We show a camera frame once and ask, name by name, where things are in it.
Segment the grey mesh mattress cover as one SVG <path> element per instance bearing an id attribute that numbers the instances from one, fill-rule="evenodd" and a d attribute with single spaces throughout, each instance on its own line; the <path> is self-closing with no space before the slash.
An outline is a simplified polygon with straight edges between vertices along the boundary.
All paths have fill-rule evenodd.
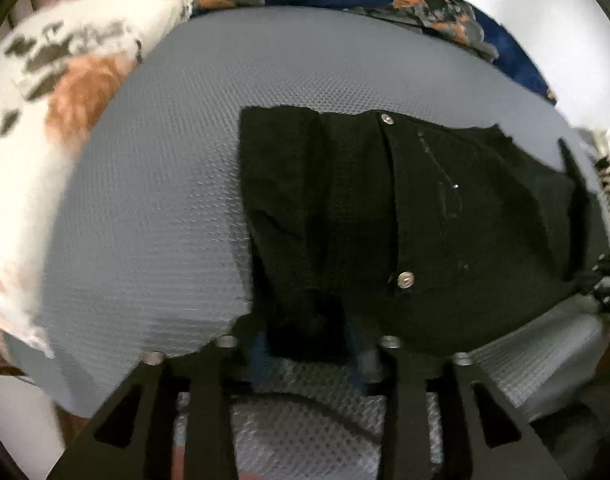
<path id="1" fill-rule="evenodd" d="M 88 422 L 147 352 L 177 358 L 218 336 L 263 335 L 252 314 L 238 155 L 241 112 L 255 106 L 495 126 L 553 169 L 563 167 L 566 145 L 601 204 L 608 233 L 601 255 L 610 251 L 600 188 L 577 133 L 474 55 L 337 11 L 197 18 L 127 79 L 58 210 L 40 315 L 55 355 L 19 349 L 18 357 L 69 412 Z M 562 479 L 602 474 L 610 442 L 610 393 L 593 381 L 608 326 L 584 281 L 512 333 L 458 351 L 527 420 Z M 270 354 L 264 339 L 252 366 L 253 392 L 231 407 L 244 477 L 381 479 L 385 401 L 368 392 L 356 359 L 293 361 Z"/>

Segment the white floral pillow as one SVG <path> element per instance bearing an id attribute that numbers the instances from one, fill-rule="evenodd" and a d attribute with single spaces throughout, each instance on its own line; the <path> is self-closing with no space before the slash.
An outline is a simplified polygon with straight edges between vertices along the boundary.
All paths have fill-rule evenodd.
<path id="1" fill-rule="evenodd" d="M 57 0 L 0 42 L 0 331 L 52 356 L 40 287 L 78 155 L 183 0 Z"/>

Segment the black denim pants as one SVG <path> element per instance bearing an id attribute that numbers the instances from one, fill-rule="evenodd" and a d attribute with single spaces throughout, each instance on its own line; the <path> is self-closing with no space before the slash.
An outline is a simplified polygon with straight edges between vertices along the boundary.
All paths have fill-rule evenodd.
<path id="1" fill-rule="evenodd" d="M 559 151 L 553 169 L 495 126 L 243 110 L 252 314 L 267 351 L 345 364 L 385 335 L 448 356 L 575 295 L 608 233 L 573 154 Z"/>

